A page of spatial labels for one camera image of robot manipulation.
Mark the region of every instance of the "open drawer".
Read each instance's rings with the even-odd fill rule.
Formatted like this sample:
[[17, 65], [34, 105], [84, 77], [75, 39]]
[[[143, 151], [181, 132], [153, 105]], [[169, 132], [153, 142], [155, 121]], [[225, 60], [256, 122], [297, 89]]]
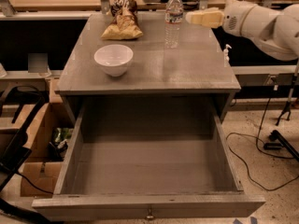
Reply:
[[208, 96], [84, 98], [51, 199], [52, 221], [247, 217], [245, 195]]

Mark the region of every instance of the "floor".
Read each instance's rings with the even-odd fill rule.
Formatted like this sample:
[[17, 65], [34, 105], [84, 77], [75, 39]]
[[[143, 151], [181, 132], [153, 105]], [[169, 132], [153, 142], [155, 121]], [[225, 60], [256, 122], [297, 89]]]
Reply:
[[[227, 142], [233, 152], [244, 159], [249, 167], [251, 177], [266, 189], [276, 189], [289, 180], [299, 176], [299, 162], [295, 159], [277, 159], [261, 153], [256, 147], [256, 136], [259, 132], [267, 100], [234, 100], [225, 121], [223, 130], [227, 135]], [[291, 120], [287, 121], [285, 114], [277, 126], [278, 116], [285, 105], [284, 99], [272, 100], [267, 108], [260, 132], [260, 139], [268, 141], [273, 130], [278, 130], [299, 150], [299, 109], [293, 109]], [[290, 153], [282, 149], [272, 151], [273, 154], [290, 157]], [[243, 161], [231, 153], [235, 168], [247, 194], [262, 194], [266, 203], [250, 217], [232, 218], [190, 218], [190, 219], [156, 219], [152, 224], [294, 224], [299, 223], [299, 178], [288, 185], [276, 189], [266, 190], [249, 181], [247, 168]], [[14, 176], [1, 197], [19, 207], [31, 208], [33, 198], [20, 198], [20, 182]], [[5, 215], [0, 215], [0, 223], [22, 223]], [[147, 220], [98, 220], [92, 222], [67, 222], [65, 224], [144, 224]]]

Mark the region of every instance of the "snack bag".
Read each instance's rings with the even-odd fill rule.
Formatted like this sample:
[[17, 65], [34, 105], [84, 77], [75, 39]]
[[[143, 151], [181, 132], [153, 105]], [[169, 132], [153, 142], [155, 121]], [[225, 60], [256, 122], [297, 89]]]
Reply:
[[138, 26], [136, 0], [114, 0], [111, 13], [114, 18], [102, 34], [103, 39], [135, 39], [143, 35]]

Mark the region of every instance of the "power outlet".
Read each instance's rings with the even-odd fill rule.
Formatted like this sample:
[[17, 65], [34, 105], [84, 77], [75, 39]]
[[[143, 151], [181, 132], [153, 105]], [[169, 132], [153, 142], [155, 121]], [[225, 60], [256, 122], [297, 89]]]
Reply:
[[277, 80], [278, 80], [278, 75], [269, 74], [263, 84], [265, 86], [274, 86], [274, 85], [277, 85]]

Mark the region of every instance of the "gray tabletop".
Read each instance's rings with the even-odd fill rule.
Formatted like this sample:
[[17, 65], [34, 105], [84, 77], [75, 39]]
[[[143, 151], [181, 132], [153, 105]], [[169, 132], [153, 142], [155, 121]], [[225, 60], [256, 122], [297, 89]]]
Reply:
[[[64, 68], [57, 93], [213, 93], [240, 89], [210, 29], [184, 21], [179, 48], [164, 49], [163, 12], [138, 13], [144, 35], [136, 40], [103, 40], [101, 34], [111, 21], [103, 14], [91, 15]], [[134, 51], [132, 66], [121, 77], [105, 74], [93, 58], [98, 49], [109, 44], [123, 44]]]

